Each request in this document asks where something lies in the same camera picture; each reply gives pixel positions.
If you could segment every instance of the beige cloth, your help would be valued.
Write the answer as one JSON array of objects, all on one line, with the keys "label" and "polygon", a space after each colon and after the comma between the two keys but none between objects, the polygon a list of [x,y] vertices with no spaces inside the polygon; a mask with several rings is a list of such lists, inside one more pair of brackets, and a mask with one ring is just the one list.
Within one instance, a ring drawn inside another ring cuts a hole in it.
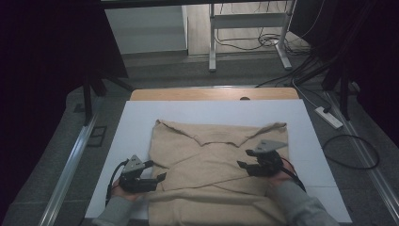
[{"label": "beige cloth", "polygon": [[[249,177],[237,160],[256,163],[245,150],[262,139],[288,143],[286,123],[265,127],[157,121],[150,158],[153,175],[167,173],[147,195],[150,225],[285,225],[265,197],[265,179]],[[288,148],[278,150],[288,158]]]}]

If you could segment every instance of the wooden floor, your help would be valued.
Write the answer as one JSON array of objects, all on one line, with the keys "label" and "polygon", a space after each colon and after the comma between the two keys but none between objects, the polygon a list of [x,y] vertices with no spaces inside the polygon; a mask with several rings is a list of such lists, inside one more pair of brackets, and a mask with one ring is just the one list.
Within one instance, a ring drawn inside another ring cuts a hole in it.
[{"label": "wooden floor", "polygon": [[[283,12],[288,10],[291,1],[278,2],[253,2],[253,3],[229,3],[229,4],[215,4],[215,15],[218,14],[238,14],[238,13],[266,13],[266,12]],[[209,5],[194,5],[187,6],[188,17],[188,54],[207,55],[209,54],[209,45],[211,39],[210,21],[209,21]],[[264,27],[264,28],[234,28],[234,29],[220,29],[215,33],[219,40],[226,39],[250,39],[250,40],[226,40],[223,44],[230,44],[244,49],[253,49],[260,44],[257,38],[260,34],[279,34],[281,29],[279,27]],[[308,44],[299,39],[298,36],[288,32],[287,41],[293,49],[306,48]],[[216,43],[216,53],[242,53],[242,52],[256,52],[256,51],[275,51],[274,47],[261,47],[255,50],[240,50],[238,48],[220,45]]]}]

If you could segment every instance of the gray sleeve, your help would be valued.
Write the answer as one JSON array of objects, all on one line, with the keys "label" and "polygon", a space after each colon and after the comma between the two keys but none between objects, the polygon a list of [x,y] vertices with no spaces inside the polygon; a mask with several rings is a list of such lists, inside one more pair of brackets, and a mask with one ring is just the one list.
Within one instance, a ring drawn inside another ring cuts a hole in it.
[{"label": "gray sleeve", "polygon": [[317,198],[308,196],[293,181],[283,182],[276,193],[289,225],[339,225]]},{"label": "gray sleeve", "polygon": [[114,196],[104,211],[92,223],[98,226],[125,226],[129,222],[134,203]]}]

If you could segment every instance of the human hand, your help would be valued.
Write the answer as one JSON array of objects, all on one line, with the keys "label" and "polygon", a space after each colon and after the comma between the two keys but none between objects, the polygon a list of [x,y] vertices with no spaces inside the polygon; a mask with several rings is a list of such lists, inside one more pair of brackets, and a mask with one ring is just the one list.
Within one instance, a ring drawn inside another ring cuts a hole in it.
[{"label": "human hand", "polygon": [[111,195],[112,196],[120,196],[128,201],[134,202],[138,197],[142,196],[143,193],[132,194],[132,193],[124,191],[120,187],[120,179],[118,179],[112,185]]},{"label": "human hand", "polygon": [[[288,160],[286,160],[285,158],[281,158],[281,159],[282,159],[283,167],[285,167],[290,172],[295,173],[294,166],[290,162],[288,162]],[[267,180],[273,186],[279,186],[283,182],[290,180],[290,179],[292,179],[292,177],[283,171],[280,171],[276,175],[273,175],[271,177],[267,177]]]}]

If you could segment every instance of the power strip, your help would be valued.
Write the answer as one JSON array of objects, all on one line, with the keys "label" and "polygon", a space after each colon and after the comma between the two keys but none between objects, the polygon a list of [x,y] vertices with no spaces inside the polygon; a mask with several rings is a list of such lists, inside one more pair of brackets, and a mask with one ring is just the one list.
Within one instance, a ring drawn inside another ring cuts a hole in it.
[{"label": "power strip", "polygon": [[324,108],[322,106],[317,107],[316,109],[314,109],[314,111],[320,117],[322,117],[326,122],[328,122],[328,124],[330,124],[332,127],[334,127],[334,129],[338,129],[343,126],[343,124],[339,120],[337,120],[333,115],[331,115],[329,112],[324,113],[323,112]]}]

